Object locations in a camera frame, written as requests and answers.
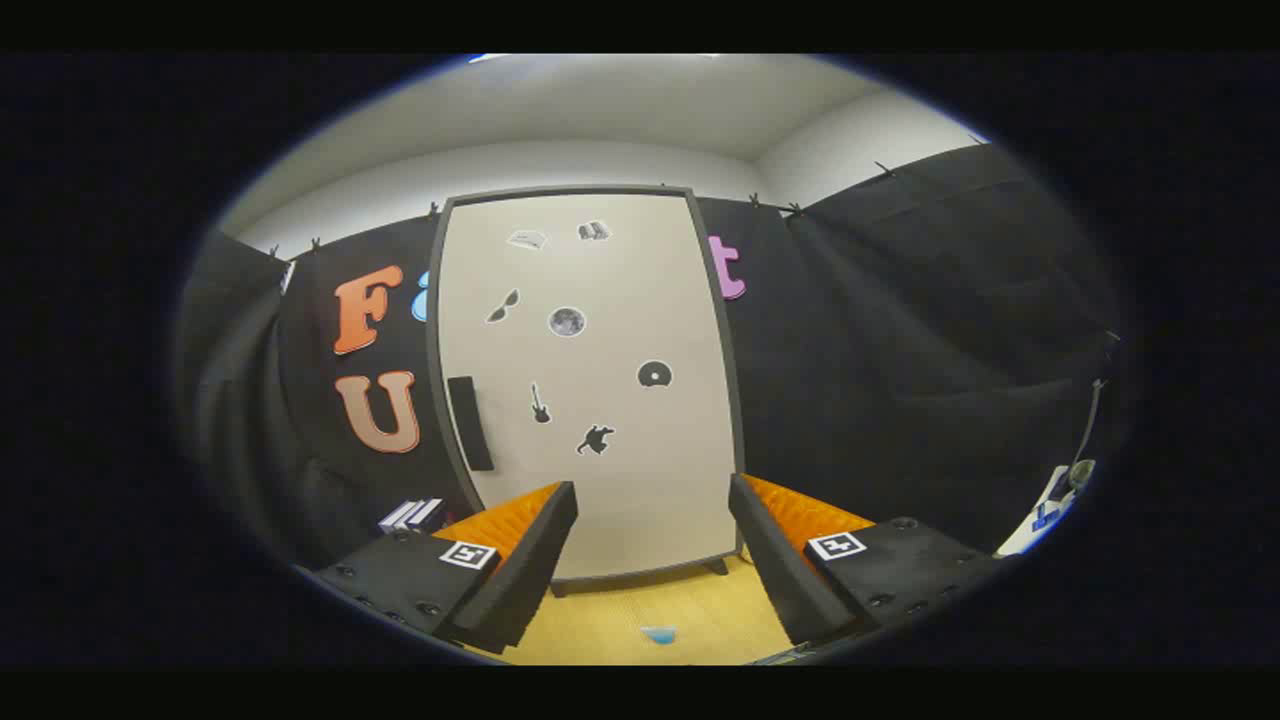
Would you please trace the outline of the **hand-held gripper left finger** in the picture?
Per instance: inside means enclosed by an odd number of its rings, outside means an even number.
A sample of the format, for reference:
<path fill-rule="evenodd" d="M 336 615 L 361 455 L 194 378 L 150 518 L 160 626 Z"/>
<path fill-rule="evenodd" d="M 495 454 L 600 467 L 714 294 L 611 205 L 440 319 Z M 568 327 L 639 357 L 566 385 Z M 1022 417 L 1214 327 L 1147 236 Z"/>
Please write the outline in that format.
<path fill-rule="evenodd" d="M 577 516 L 570 480 L 434 532 L 399 515 L 315 585 L 410 634 L 502 653 L 536 615 Z"/>

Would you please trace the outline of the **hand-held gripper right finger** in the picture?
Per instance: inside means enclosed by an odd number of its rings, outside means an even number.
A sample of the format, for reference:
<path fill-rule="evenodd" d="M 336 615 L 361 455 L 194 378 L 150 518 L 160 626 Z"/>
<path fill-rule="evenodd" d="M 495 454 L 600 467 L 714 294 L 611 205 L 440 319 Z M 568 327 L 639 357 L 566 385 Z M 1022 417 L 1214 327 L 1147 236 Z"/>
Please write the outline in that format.
<path fill-rule="evenodd" d="M 916 621 L 1001 569 L 992 553 L 915 518 L 872 521 L 759 477 L 733 474 L 728 507 L 795 644 Z"/>

